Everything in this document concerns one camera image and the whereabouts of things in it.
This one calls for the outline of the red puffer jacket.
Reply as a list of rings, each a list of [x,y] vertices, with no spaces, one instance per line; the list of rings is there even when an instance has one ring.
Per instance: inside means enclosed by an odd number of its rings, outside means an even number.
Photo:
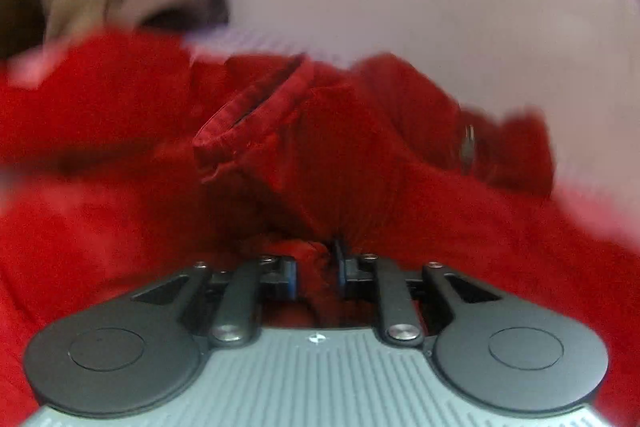
[[[1,65],[1,421],[36,408],[22,369],[40,327],[196,260],[294,257],[300,317],[340,316],[328,245],[431,260],[595,329],[598,408],[639,421],[639,257],[552,197],[544,121],[495,122],[383,54],[197,54],[107,31]]]

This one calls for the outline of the pink purple checked bedsheet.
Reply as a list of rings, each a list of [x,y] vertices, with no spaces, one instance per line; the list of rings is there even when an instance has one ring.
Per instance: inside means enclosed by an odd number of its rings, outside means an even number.
[[[218,28],[194,32],[181,38],[181,46],[193,61],[221,61],[241,54],[293,56],[306,52],[320,62],[346,68],[355,63],[351,58],[320,49],[283,41],[263,32]],[[70,45],[61,41],[25,51],[9,59],[2,82],[23,91],[37,90],[56,72],[70,55]],[[637,196],[617,194],[614,188],[588,171],[574,168],[568,162],[556,165],[553,193],[568,213],[593,234],[609,239],[639,243],[639,211],[630,207],[639,202]]]

